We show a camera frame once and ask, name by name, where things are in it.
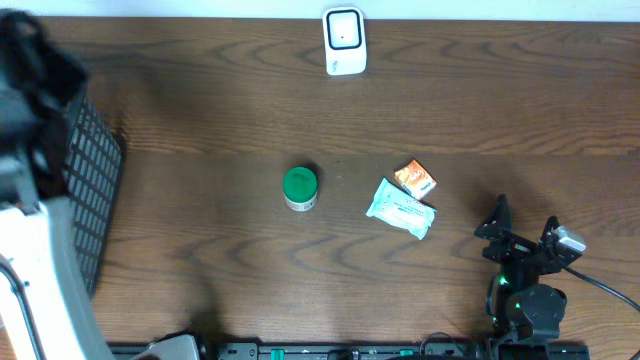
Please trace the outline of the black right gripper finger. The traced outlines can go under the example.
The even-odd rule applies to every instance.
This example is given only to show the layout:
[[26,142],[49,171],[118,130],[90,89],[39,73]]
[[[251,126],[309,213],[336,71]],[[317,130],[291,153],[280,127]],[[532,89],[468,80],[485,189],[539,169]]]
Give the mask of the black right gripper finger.
[[502,239],[511,231],[511,213],[506,194],[497,197],[497,204],[490,215],[475,229],[474,235],[482,239]]
[[546,221],[546,224],[544,226],[540,239],[546,240],[548,237],[551,237],[553,234],[553,231],[558,227],[559,227],[559,221],[557,217],[555,215],[550,216]]

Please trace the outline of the orange small carton box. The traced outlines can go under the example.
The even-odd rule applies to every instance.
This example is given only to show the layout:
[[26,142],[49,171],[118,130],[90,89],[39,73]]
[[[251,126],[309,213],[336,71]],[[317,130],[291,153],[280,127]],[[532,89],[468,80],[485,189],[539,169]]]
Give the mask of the orange small carton box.
[[416,160],[394,173],[398,184],[416,200],[422,200],[437,185],[435,178]]

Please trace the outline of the light blue wipes packet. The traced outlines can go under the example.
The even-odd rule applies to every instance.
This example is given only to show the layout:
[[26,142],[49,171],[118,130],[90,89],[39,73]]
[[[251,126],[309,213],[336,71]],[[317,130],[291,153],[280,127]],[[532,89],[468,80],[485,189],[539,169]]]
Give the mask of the light blue wipes packet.
[[414,199],[383,178],[366,211],[391,226],[401,228],[423,240],[435,220],[437,211]]

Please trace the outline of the green lid cup container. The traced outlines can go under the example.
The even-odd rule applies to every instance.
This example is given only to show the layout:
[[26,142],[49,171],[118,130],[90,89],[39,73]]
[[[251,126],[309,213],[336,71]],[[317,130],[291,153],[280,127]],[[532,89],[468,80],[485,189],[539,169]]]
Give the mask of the green lid cup container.
[[306,167],[294,167],[287,171],[282,182],[286,204],[297,212],[305,212],[317,202],[318,180]]

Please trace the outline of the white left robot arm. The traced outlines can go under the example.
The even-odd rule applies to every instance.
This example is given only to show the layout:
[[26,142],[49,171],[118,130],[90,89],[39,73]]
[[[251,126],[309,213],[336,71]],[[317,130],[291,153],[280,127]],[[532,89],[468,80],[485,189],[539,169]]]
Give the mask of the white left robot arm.
[[91,305],[125,143],[30,14],[1,13],[1,319],[20,359],[202,359],[193,334],[110,346]]

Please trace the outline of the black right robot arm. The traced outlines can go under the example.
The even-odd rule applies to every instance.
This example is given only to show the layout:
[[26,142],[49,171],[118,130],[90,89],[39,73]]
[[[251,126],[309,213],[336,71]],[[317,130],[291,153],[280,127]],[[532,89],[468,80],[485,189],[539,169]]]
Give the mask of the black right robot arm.
[[516,348],[548,353],[549,343],[560,335],[567,297],[539,278],[560,272],[565,259],[574,261],[581,253],[557,249],[558,228],[557,218],[551,216],[537,242],[516,234],[508,198],[500,194],[494,210],[474,231],[489,242],[482,256],[500,265],[486,296],[486,312],[493,318],[494,329],[486,347],[496,359]]

